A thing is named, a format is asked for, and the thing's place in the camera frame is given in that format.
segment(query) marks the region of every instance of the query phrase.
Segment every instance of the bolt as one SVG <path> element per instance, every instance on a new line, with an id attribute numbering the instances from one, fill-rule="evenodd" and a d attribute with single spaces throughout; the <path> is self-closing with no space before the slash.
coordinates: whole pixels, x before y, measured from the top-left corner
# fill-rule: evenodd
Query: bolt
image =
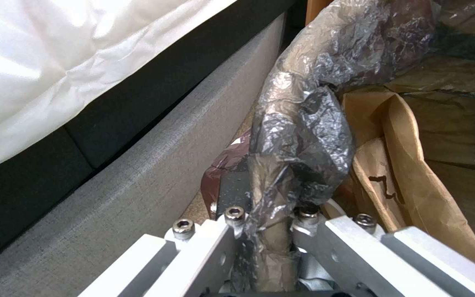
<path id="1" fill-rule="evenodd" d="M 375 222 L 375 219 L 369 214 L 357 214 L 353 220 L 369 234 L 375 233 L 377 222 Z"/>
<path id="2" fill-rule="evenodd" d="M 300 222 L 316 224 L 318 222 L 318 207 L 312 203 L 306 203 L 298 211 Z"/>
<path id="3" fill-rule="evenodd" d="M 173 223 L 172 231 L 177 239 L 189 239 L 195 233 L 195 224 L 192 220 L 179 219 Z"/>
<path id="4" fill-rule="evenodd" d="M 230 226 L 241 226 L 245 223 L 245 210 L 243 207 L 230 206 L 225 210 L 225 222 Z"/>

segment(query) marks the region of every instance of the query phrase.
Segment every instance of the gray fabric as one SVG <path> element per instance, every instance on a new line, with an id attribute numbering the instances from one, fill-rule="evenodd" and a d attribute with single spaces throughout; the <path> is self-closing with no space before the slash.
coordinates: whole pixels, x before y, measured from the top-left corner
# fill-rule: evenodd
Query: gray fabric
<path id="1" fill-rule="evenodd" d="M 162 236 L 239 127 L 277 58 L 283 16 L 120 158 L 0 254 L 0 297 L 74 296 L 143 233 Z"/>

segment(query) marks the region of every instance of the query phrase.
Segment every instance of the brown paper bag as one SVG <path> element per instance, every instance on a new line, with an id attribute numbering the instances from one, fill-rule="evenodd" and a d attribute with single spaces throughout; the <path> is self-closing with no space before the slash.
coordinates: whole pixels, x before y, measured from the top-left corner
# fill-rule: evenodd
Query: brown paper bag
<path id="1" fill-rule="evenodd" d="M 392 92 L 351 92 L 343 107 L 357 144 L 351 177 L 360 211 L 388 231 L 416 226 L 475 262 L 475 234 L 424 161 L 415 117 Z"/>

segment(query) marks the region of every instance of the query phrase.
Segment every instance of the silver metal bar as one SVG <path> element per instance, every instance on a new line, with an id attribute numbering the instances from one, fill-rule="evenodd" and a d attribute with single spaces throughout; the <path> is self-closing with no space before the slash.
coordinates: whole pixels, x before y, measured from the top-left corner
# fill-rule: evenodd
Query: silver metal bar
<path id="1" fill-rule="evenodd" d="M 381 242 L 450 295 L 475 297 L 475 263 L 430 235 L 408 227 Z"/>
<path id="2" fill-rule="evenodd" d="M 199 297 L 218 292 L 228 279 L 235 252 L 232 228 L 206 220 L 144 296 Z"/>
<path id="3" fill-rule="evenodd" d="M 449 296 L 346 216 L 293 225 L 294 243 L 313 254 L 343 290 L 377 296 Z"/>
<path id="4" fill-rule="evenodd" d="M 138 297 L 159 278 L 177 255 L 175 244 L 152 235 L 142 235 L 79 297 Z"/>

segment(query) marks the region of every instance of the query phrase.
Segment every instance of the white fabric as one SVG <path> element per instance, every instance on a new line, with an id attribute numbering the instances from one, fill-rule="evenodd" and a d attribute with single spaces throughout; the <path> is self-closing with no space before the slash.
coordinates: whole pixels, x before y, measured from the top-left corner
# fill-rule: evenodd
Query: white fabric
<path id="1" fill-rule="evenodd" d="M 0 163 L 236 0 L 0 0 Z"/>

